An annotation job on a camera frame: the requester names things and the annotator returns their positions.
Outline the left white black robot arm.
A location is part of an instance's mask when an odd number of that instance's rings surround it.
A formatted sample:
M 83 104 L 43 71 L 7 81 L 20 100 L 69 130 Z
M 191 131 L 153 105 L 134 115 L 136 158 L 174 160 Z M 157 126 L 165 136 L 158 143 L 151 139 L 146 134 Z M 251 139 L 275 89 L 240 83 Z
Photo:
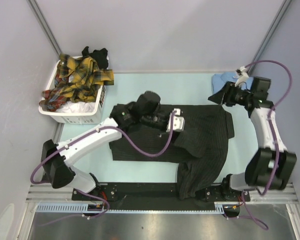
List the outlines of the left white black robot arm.
M 127 104 L 117 104 L 113 107 L 110 116 L 93 129 L 67 140 L 55 144 L 49 141 L 48 156 L 41 161 L 48 182 L 54 189 L 70 186 L 77 189 L 90 200 L 100 196 L 101 188 L 91 173 L 85 173 L 74 167 L 74 164 L 92 150 L 110 142 L 125 137 L 133 148 L 150 158 L 162 155 L 168 148 L 173 134 L 174 117 L 179 110 L 170 113 L 160 113 L 161 98 L 152 91 L 141 94 L 137 101 Z M 141 150 L 128 136 L 139 126 L 167 130 L 168 140 L 158 153 L 148 153 Z

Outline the dark pinstriped long sleeve shirt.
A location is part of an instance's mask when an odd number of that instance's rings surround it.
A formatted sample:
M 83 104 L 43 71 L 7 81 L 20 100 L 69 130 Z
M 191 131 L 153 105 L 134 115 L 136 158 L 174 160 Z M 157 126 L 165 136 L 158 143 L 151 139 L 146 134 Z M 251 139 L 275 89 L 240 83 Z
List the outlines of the dark pinstriped long sleeve shirt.
M 151 158 L 134 149 L 125 137 L 109 143 L 114 161 L 177 163 L 180 200 L 214 183 L 226 162 L 229 139 L 235 136 L 232 114 L 220 105 L 179 105 L 184 130 L 172 136 L 167 150 Z

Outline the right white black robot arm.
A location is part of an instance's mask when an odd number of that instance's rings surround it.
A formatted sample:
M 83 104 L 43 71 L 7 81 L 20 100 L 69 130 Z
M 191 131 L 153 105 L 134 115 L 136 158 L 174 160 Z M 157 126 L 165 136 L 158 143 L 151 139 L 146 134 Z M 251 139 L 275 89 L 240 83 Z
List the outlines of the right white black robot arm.
M 232 201 L 239 191 L 257 190 L 264 196 L 269 190 L 284 190 L 297 162 L 297 156 L 289 152 L 283 143 L 276 124 L 275 105 L 268 100 L 271 81 L 255 77 L 250 89 L 242 89 L 228 81 L 208 100 L 227 107 L 240 105 L 251 120 L 258 143 L 258 150 L 245 171 L 229 176 L 229 183 L 220 188 L 221 196 Z

